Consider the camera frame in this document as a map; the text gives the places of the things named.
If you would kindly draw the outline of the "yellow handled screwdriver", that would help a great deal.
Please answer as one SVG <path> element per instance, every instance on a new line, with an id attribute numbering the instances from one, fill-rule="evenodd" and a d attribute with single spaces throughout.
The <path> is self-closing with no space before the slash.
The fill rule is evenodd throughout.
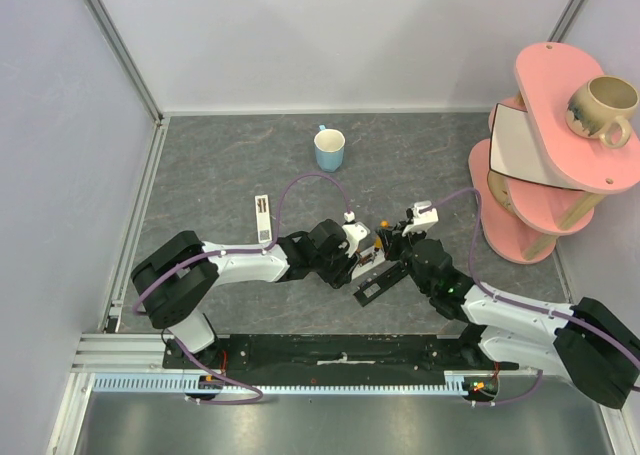
<path id="1" fill-rule="evenodd" d="M 374 242 L 374 250 L 386 252 L 386 232 L 389 229 L 390 224 L 387 220 L 382 220 L 379 226 L 375 229 L 376 239 Z"/>

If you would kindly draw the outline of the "white remote control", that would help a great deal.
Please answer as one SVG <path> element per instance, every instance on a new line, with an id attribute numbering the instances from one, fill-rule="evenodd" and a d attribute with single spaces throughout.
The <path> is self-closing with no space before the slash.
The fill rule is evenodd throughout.
<path id="1" fill-rule="evenodd" d="M 360 259 L 352 272 L 352 279 L 355 280 L 363 276 L 384 262 L 385 256 L 382 249 L 372 246 L 363 250 L 360 253 Z"/>

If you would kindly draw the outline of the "black remote control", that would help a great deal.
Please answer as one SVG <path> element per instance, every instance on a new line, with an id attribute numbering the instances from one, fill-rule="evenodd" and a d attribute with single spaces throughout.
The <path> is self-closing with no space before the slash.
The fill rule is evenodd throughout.
<path id="1" fill-rule="evenodd" d="M 396 263 L 380 275 L 368 278 L 358 286 L 353 296 L 361 307 L 367 306 L 391 287 L 399 283 L 408 275 L 408 271 L 401 263 Z"/>

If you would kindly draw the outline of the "white remote with QR label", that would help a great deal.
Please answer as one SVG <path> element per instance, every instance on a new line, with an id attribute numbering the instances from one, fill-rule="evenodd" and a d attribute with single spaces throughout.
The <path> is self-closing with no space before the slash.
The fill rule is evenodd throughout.
<path id="1" fill-rule="evenodd" d="M 266 194 L 256 195 L 254 201 L 258 242 L 269 243 L 272 241 L 269 196 Z"/>

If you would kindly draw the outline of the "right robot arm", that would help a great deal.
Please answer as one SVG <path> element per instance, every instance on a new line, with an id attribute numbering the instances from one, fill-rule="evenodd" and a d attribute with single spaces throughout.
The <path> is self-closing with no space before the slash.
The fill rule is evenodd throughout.
<path id="1" fill-rule="evenodd" d="M 561 376 L 613 409 L 638 391 L 639 339 L 602 302 L 550 303 L 501 292 L 456 269 L 438 240 L 402 225 L 376 233 L 386 258 L 407 270 L 440 315 L 479 328 L 458 343 L 465 366 L 491 360 Z"/>

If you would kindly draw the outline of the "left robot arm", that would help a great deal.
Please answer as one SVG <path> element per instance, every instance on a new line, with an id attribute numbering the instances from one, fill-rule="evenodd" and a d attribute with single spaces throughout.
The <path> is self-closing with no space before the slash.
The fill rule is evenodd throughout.
<path id="1" fill-rule="evenodd" d="M 198 306 L 211 288 L 291 282 L 310 274 L 340 288 L 351 281 L 359 244 L 368 235 L 360 222 L 340 225 L 331 219 L 269 244 L 219 245 L 182 231 L 134 268 L 131 280 L 139 295 L 134 309 L 143 308 L 154 328 L 174 335 L 196 367 L 208 368 L 218 360 L 220 346 Z"/>

